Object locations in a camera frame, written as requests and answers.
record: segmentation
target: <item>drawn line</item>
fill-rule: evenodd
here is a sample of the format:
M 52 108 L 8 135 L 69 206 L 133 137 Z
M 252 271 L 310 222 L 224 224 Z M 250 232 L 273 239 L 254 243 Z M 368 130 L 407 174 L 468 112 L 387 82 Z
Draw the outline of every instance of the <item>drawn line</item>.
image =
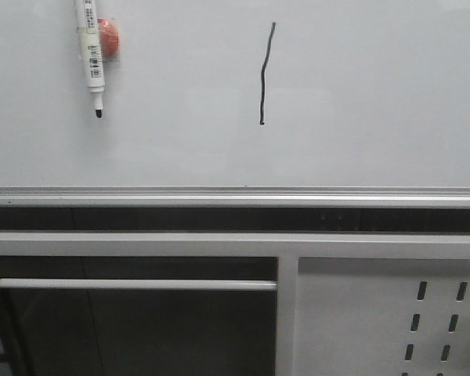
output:
M 265 124 L 265 89 L 266 89 L 265 72 L 266 72 L 266 66 L 268 65 L 269 52 L 272 48 L 273 33 L 275 33 L 276 25 L 277 23 L 272 22 L 272 30 L 269 33 L 268 45 L 266 46 L 265 61 L 263 62 L 263 67 L 261 69 L 261 103 L 259 104 L 259 124 L 260 125 Z

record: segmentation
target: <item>horizontal bar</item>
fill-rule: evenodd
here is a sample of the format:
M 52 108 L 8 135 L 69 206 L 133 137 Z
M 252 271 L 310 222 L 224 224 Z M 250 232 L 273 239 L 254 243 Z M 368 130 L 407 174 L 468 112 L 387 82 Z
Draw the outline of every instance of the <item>horizontal bar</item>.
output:
M 0 188 L 0 206 L 470 208 L 470 188 Z
M 71 280 L 2 278 L 0 288 L 44 288 L 63 290 L 232 290 L 277 289 L 272 280 Z
M 0 256 L 88 255 L 470 260 L 470 235 L 0 231 Z

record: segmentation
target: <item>gray metal frame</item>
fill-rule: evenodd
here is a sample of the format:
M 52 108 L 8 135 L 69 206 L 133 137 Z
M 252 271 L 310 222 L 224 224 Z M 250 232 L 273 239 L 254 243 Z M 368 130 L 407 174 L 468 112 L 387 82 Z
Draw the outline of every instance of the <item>gray metal frame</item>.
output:
M 289 376 L 293 374 L 296 283 L 301 257 L 470 259 L 470 236 L 0 232 L 0 255 L 277 257 L 277 376 Z

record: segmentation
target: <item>whiteboard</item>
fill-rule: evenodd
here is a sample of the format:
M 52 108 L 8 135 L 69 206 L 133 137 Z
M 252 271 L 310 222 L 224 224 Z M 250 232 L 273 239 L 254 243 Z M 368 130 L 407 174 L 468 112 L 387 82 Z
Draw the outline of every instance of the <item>whiteboard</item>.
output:
M 0 2 L 0 187 L 470 187 L 470 0 Z M 266 69 L 266 124 L 259 124 Z

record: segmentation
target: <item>pegboard panel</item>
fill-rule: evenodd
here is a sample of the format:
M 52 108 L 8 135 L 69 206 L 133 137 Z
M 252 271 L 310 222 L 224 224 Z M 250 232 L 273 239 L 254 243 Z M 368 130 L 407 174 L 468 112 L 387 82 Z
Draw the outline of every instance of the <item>pegboard panel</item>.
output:
M 296 376 L 470 376 L 470 261 L 302 258 L 296 314 Z

